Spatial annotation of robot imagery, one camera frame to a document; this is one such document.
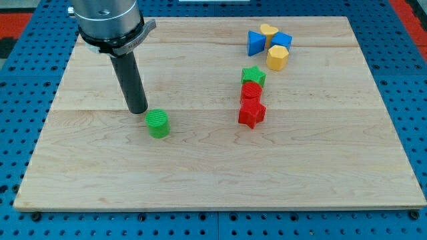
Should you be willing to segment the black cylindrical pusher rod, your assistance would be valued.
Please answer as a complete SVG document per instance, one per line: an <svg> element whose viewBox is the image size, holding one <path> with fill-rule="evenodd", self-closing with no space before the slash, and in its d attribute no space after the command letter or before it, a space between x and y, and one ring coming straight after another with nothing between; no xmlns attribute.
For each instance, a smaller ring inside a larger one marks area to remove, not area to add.
<svg viewBox="0 0 427 240"><path fill-rule="evenodd" d="M133 52L110 59L129 111L144 113L148 103Z"/></svg>

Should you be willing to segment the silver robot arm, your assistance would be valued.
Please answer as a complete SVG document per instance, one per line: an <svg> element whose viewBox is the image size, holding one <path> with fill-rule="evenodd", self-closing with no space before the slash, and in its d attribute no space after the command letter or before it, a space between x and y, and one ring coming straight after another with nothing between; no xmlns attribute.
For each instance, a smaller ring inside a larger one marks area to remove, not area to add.
<svg viewBox="0 0 427 240"><path fill-rule="evenodd" d="M133 50L156 21L144 20L137 0L71 0L67 13L77 20L87 47L109 55L129 111L145 112L148 103Z"/></svg>

